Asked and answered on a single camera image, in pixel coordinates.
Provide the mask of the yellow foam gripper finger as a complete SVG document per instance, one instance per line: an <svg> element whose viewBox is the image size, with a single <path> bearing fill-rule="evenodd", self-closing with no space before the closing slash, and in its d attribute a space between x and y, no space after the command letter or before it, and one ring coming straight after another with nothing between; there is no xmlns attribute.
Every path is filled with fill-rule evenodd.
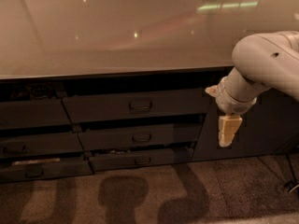
<svg viewBox="0 0 299 224"><path fill-rule="evenodd" d="M205 89L205 92L210 95L210 96L217 96L218 95L218 86L217 85L213 85L211 87L207 87Z"/></svg>
<svg viewBox="0 0 299 224"><path fill-rule="evenodd" d="M242 123L240 116L225 115L219 116L218 121L218 138L221 147L228 147L232 144L235 134Z"/></svg>

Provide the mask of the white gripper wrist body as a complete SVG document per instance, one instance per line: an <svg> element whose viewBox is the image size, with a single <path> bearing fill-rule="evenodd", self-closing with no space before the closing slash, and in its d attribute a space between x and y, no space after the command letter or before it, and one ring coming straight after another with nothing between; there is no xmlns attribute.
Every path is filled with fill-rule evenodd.
<svg viewBox="0 0 299 224"><path fill-rule="evenodd" d="M233 98L228 91L225 89L226 77L223 77L216 88L216 103L218 108L226 115L243 115L253 105L256 104L257 99L254 98L249 102L240 102Z"/></svg>

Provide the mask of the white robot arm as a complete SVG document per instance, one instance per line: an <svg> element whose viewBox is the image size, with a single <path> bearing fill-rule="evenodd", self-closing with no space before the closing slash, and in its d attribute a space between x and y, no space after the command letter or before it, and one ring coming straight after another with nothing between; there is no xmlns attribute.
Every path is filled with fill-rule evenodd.
<svg viewBox="0 0 299 224"><path fill-rule="evenodd" d="M232 52L234 68L219 84L206 88L223 114L218 140L228 147L242 118L265 91L276 89L299 101L299 33L284 31L249 35Z"/></svg>

